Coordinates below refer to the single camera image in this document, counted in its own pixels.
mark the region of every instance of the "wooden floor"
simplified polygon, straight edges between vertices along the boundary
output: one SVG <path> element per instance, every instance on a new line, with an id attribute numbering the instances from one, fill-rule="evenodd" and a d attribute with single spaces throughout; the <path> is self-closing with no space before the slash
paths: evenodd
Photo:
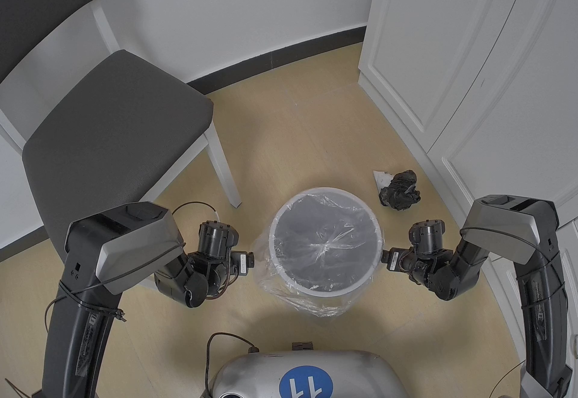
<path id="1" fill-rule="evenodd" d="M 213 204 L 249 250 L 278 208 L 315 186 L 348 190 L 377 215 L 386 247 L 408 246 L 416 221 L 446 222 L 446 247 L 458 228 L 423 170 L 357 85 L 361 45 L 341 48 L 258 75 L 210 95 L 214 122 L 243 199 L 231 207 L 203 153 L 158 199 L 169 208 L 189 200 Z M 372 170 L 411 168 L 422 200 L 408 211 L 379 204 Z M 196 250 L 210 210 L 176 215 L 186 250 Z M 40 388 L 46 333 L 43 313 L 62 264 L 49 242 L 0 263 L 0 377 L 31 393 Z M 443 302 L 401 274 L 381 270 L 364 297 L 332 320 L 311 319 L 240 279 L 217 301 L 186 309 L 144 287 L 123 295 L 128 322 L 115 322 L 98 385 L 101 398 L 191 398 L 203 389 L 205 345 L 215 331 L 250 339 L 261 351 L 313 341 L 317 349 L 363 349 L 386 358 L 414 397 L 487 398 L 518 360 L 484 277 L 470 292 Z M 231 338 L 213 342 L 212 373 L 246 352 Z M 518 396 L 511 373 L 494 397 Z M 0 397 L 15 396 L 0 384 Z"/>

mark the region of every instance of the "blue circle logo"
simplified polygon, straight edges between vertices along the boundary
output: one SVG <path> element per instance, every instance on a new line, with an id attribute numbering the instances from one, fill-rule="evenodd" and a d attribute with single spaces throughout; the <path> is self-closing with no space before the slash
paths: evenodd
<path id="1" fill-rule="evenodd" d="M 279 383 L 281 398 L 331 398 L 333 380 L 314 365 L 300 365 L 286 373 Z"/>

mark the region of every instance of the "chair seat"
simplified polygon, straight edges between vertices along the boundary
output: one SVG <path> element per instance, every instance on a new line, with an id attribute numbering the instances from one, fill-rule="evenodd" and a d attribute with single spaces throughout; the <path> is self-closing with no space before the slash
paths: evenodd
<path id="1" fill-rule="evenodd" d="M 211 100 L 125 50 L 86 75 L 23 150 L 40 217 L 62 260 L 71 221 L 140 200 L 212 118 Z"/>

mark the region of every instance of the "trash can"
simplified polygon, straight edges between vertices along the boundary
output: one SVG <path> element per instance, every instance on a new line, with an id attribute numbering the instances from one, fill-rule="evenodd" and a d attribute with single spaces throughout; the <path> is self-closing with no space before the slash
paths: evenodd
<path id="1" fill-rule="evenodd" d="M 369 285 L 382 249 L 378 220 L 365 202 L 318 187 L 287 201 L 256 241 L 255 275 L 291 305 L 334 316 Z"/>

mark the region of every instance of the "dark baseboard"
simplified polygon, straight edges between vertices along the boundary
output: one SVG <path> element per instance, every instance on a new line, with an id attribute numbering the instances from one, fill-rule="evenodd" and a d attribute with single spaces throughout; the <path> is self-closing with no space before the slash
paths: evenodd
<path id="1" fill-rule="evenodd" d="M 13 255 L 22 252 L 23 250 L 30 249 L 33 245 L 37 243 L 41 243 L 42 241 L 46 241 L 48 239 L 48 234 L 44 226 L 40 226 L 40 228 L 33 230 L 31 233 L 28 233 L 25 236 L 22 236 L 20 239 L 14 241 L 13 243 L 9 243 L 5 247 L 0 249 L 0 262 L 7 260 Z"/>
<path id="2" fill-rule="evenodd" d="M 299 61 L 306 57 L 319 55 L 339 47 L 361 43 L 364 37 L 365 27 L 357 27 L 319 38 L 313 38 L 312 40 L 303 41 L 296 45 L 276 49 L 264 55 L 251 57 L 238 64 L 230 65 L 212 74 L 197 78 L 189 82 L 188 85 L 202 94 L 208 94 L 230 84 L 245 80 L 245 78 L 262 74 L 267 70 L 281 67 L 282 65 L 290 64 L 291 62 Z"/>

